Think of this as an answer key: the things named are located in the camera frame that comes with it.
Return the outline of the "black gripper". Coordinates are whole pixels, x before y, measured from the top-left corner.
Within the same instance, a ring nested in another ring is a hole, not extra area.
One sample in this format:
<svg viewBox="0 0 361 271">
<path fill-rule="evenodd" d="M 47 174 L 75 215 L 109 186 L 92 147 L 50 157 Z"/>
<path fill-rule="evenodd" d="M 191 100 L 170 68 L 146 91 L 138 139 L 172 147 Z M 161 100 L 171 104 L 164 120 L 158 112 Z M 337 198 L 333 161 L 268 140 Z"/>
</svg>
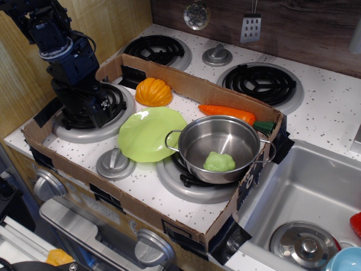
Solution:
<svg viewBox="0 0 361 271">
<path fill-rule="evenodd" d="M 63 127 L 101 128 L 113 119 L 112 94 L 100 83 L 80 89 L 53 79 L 51 86 L 64 105 Z"/>
</svg>

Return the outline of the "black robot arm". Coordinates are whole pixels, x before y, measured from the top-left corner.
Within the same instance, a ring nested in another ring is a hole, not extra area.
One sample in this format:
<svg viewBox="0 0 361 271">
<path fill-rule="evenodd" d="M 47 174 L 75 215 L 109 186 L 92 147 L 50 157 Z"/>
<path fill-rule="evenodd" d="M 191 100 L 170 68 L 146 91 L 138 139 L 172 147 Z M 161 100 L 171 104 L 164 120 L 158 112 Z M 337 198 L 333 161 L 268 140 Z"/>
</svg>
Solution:
<svg viewBox="0 0 361 271">
<path fill-rule="evenodd" d="M 62 123 L 67 129 L 101 128 L 113 119 L 112 102 L 95 78 L 96 43 L 71 28 L 66 8 L 58 1 L 1 1 L 1 11 L 48 62 L 47 73 L 64 107 Z"/>
</svg>

